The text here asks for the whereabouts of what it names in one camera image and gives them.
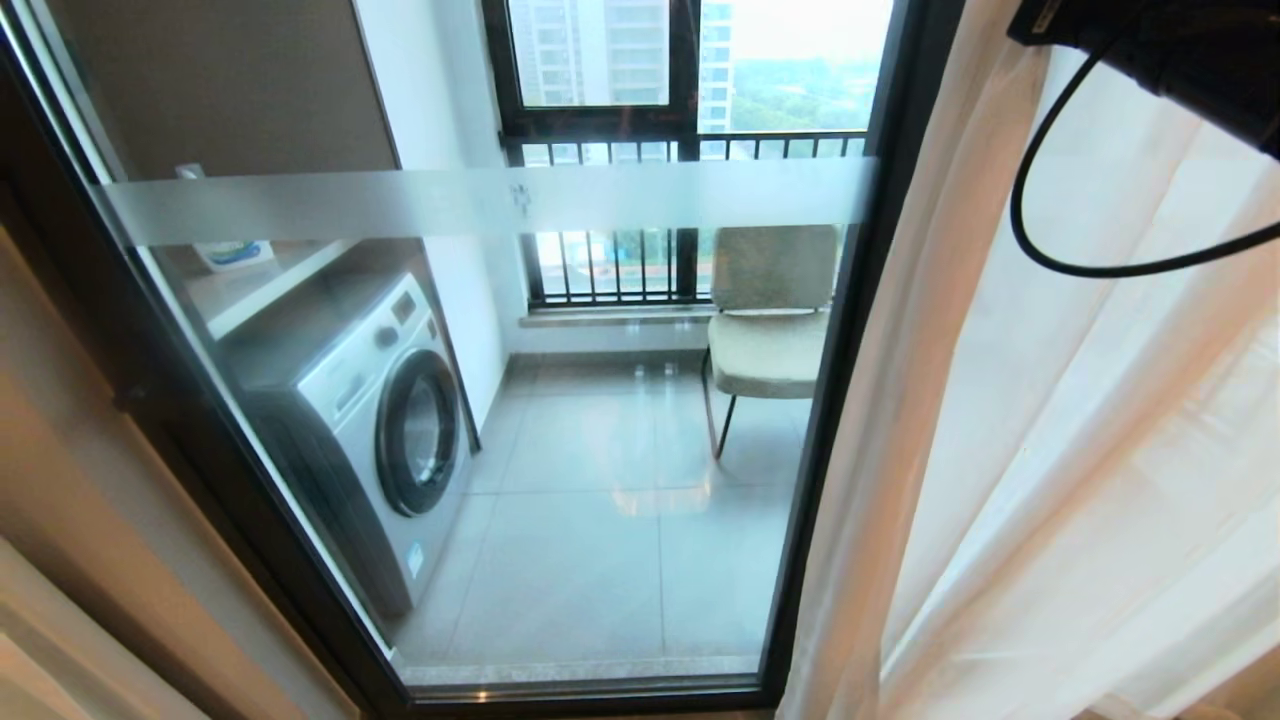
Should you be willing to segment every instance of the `black cable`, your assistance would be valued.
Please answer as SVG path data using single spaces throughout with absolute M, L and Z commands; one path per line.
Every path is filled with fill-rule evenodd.
M 1038 263 L 1039 265 L 1053 270 L 1055 273 L 1061 273 L 1064 275 L 1074 275 L 1078 278 L 1135 278 L 1139 275 L 1155 275 L 1158 273 L 1169 273 L 1172 270 L 1180 270 L 1183 268 L 1190 268 L 1193 265 L 1202 265 L 1204 263 L 1211 263 L 1228 255 L 1235 255 L 1236 252 L 1243 252 L 1251 247 L 1257 247 L 1263 242 L 1275 240 L 1280 237 L 1280 223 L 1272 223 L 1263 228 L 1256 229 L 1248 234 L 1243 234 L 1234 240 L 1228 240 L 1220 242 L 1212 247 L 1206 247 L 1203 250 L 1197 250 L 1194 252 L 1188 252 L 1185 255 L 1176 255 L 1174 258 L 1167 258 L 1165 260 L 1155 260 L 1152 263 L 1139 263 L 1135 265 L 1110 265 L 1110 266 L 1096 266 L 1096 265 L 1075 265 L 1073 263 L 1064 263 L 1056 258 L 1051 258 L 1041 251 L 1039 247 L 1032 242 L 1032 238 L 1027 236 L 1027 227 L 1023 224 L 1023 191 L 1027 188 L 1027 176 L 1030 173 L 1032 163 L 1036 160 L 1036 154 L 1039 151 L 1041 145 L 1048 136 L 1050 128 L 1053 127 L 1053 122 L 1057 115 L 1066 106 L 1068 101 L 1075 95 L 1080 83 L 1089 74 L 1089 70 L 1097 65 L 1103 55 L 1107 54 L 1111 47 L 1124 37 L 1129 27 L 1138 20 L 1142 13 L 1156 0 L 1148 0 L 1138 6 L 1138 9 L 1116 29 L 1116 32 L 1107 38 L 1106 42 L 1098 46 L 1097 50 L 1089 54 L 1080 69 L 1075 72 L 1071 81 L 1066 83 L 1062 92 L 1053 101 L 1044 119 L 1041 120 L 1036 133 L 1032 136 L 1030 143 L 1027 146 L 1027 152 L 1023 154 L 1023 160 L 1018 165 L 1018 174 L 1014 177 L 1014 191 L 1012 197 L 1009 202 L 1009 222 L 1012 225 L 1014 240 L 1018 241 L 1018 247 L 1027 254 L 1028 258 Z

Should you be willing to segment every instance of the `chair backrest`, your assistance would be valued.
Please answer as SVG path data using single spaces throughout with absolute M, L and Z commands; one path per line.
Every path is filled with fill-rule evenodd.
M 835 225 L 716 231 L 712 301 L 723 310 L 820 307 L 836 277 Z

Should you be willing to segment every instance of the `washing machine door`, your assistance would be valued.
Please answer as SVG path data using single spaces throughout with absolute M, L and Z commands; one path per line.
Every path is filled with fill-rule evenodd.
M 453 374 L 438 354 L 415 351 L 388 375 L 378 410 L 378 475 L 397 512 L 421 515 L 444 496 L 461 420 Z

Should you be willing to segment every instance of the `frosted glass strip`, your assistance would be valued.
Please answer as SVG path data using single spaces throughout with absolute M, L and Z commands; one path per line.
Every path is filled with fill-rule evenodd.
M 140 246 L 855 223 L 876 160 L 388 170 L 96 188 Z

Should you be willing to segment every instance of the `balcony railing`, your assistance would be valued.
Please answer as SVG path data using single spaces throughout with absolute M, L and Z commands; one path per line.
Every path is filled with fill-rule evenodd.
M 695 141 L 611 138 L 513 141 L 516 167 L 846 158 L 865 131 L 713 133 Z M 521 236 L 531 310 L 710 301 L 714 228 L 637 228 Z

